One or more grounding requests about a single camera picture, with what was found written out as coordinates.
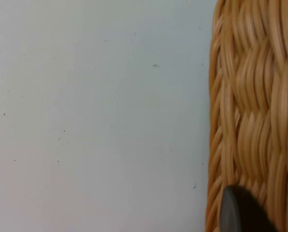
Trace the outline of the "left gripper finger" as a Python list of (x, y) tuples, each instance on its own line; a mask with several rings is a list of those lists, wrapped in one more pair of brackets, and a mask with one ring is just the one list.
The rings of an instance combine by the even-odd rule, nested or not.
[[(219, 229), (221, 232), (277, 232), (281, 228), (281, 192), (272, 198), (274, 213), (267, 212), (250, 191), (239, 185), (226, 186), (223, 190)], [(276, 223), (269, 219), (275, 216)]]

